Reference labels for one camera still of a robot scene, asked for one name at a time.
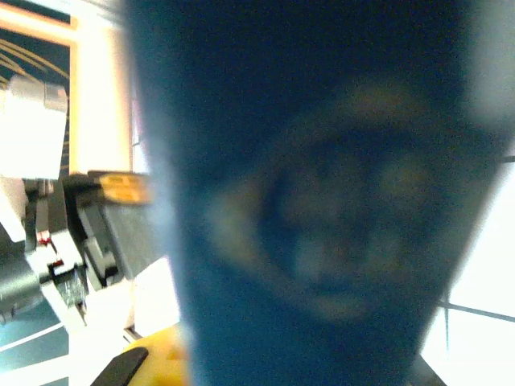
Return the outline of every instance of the yellow object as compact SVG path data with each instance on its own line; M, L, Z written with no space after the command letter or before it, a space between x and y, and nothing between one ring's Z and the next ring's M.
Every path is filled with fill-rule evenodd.
M186 386L187 353L180 335L180 325L174 325L130 344L125 351L145 347L149 354L136 371L129 386Z
M100 184L107 199L118 203L149 203L150 192L143 175L108 173L100 177Z

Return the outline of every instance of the window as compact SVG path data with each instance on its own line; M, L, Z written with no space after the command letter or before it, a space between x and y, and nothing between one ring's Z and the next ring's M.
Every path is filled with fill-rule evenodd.
M449 386L515 384L514 220L515 163L506 163L422 348Z
M149 173L150 168L145 156L146 142L142 132L141 110L138 103L135 82L132 93L132 170L135 173Z

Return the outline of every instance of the black machine part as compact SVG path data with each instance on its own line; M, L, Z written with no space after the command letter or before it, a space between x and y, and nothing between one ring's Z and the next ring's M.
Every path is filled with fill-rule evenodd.
M25 211L25 252L35 251L38 241L37 232L48 230L48 204L47 199L54 192L53 182L49 180L26 179L25 194L27 206Z
M0 323L39 304L43 295L39 279L24 255L7 254L0 259Z
M147 212L144 205L117 203L92 203L79 209L88 236L97 239L102 253L103 261L97 261L95 266L105 265L114 257L123 275L132 280L160 258ZM89 258L99 259L97 254L89 254Z
M145 347L136 347L114 357L91 386L127 386L147 356Z

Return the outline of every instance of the white panel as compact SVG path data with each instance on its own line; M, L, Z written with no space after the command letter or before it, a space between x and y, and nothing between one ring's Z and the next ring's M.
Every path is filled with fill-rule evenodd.
M134 330L148 336L179 321L179 303L168 259L163 257L135 279Z
M50 87L13 76L0 125L0 174L13 178L57 179L67 109L62 86Z
M447 336L445 331L445 314L438 308L426 333L420 354L431 368L443 378L447 371Z
M121 333L134 325L134 283L126 279L86 298L87 328L105 328Z
M515 323L449 311L448 386L515 384Z
M514 221L515 164L508 164L477 224L476 236L451 290L451 303L515 316Z
M21 219L25 217L26 203L23 181L0 175L0 223L15 243L25 240Z
M69 335L69 386L90 386L128 343L122 330L86 327Z

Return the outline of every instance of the white wall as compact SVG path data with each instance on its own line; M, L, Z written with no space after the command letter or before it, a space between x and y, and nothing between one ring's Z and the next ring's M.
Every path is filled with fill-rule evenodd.
M77 20L76 109L70 171L130 170L130 70L124 33L96 19Z

